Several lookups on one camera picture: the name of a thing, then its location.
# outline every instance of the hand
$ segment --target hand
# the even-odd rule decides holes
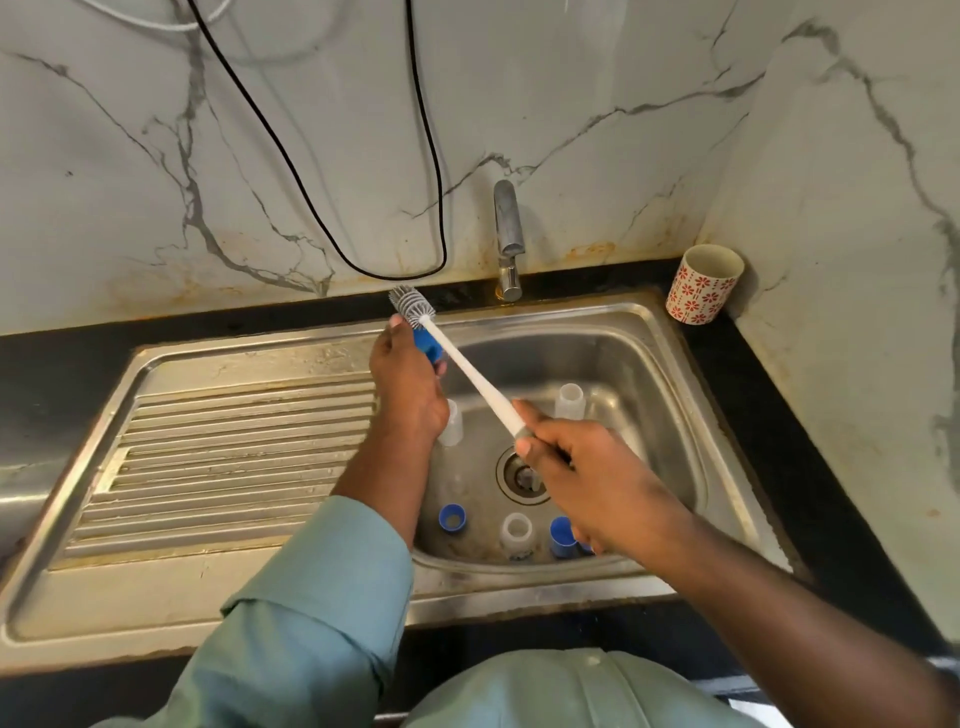
[[[516,451],[546,485],[574,525],[578,541],[612,548],[650,570],[695,520],[646,463],[596,422],[554,420],[525,400],[514,408],[536,438]],[[556,449],[570,456],[567,465]]]
[[[444,431],[450,410],[440,388],[446,370],[436,368],[414,344],[414,332],[399,314],[373,342],[370,371],[380,396],[377,417],[406,433],[420,434],[430,445]]]

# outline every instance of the faucet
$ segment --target faucet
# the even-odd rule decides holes
[[[520,226],[520,208],[516,204],[516,190],[509,180],[500,180],[493,186],[493,216],[496,220],[496,254],[500,277],[496,297],[512,303],[520,298],[520,278],[516,272],[516,257],[526,253],[523,228]]]

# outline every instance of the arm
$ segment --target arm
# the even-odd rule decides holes
[[[371,356],[381,406],[318,512],[224,607],[144,725],[367,726],[413,584],[409,546],[446,400],[405,323]],[[116,718],[106,725],[129,725]]]
[[[517,452],[578,535],[594,549],[636,559],[676,589],[793,725],[956,725],[956,694],[931,666],[688,512],[603,426],[515,406],[537,436],[517,441]]]

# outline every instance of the rolled-up sleeve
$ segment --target rolled-up sleeve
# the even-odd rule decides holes
[[[370,725],[412,585],[399,534],[363,503],[329,498],[230,598],[144,725]],[[103,725],[126,724],[115,720]]]

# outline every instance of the white cable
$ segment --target white cable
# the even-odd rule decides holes
[[[189,33],[190,31],[195,31],[200,27],[196,23],[182,23],[180,25],[155,23],[153,20],[144,20],[142,17],[127,15],[114,8],[111,8],[108,5],[104,5],[97,0],[80,0],[80,2],[82,2],[84,5],[90,6],[94,10],[103,12],[110,17],[116,18],[124,23],[130,23],[131,25],[135,25],[137,28],[146,28],[147,30],[151,31],[162,31],[164,33]],[[212,25],[219,20],[220,17],[227,12],[227,10],[229,10],[231,5],[233,5],[233,0],[223,0],[217,9],[210,14],[210,17],[206,19],[206,24]]]

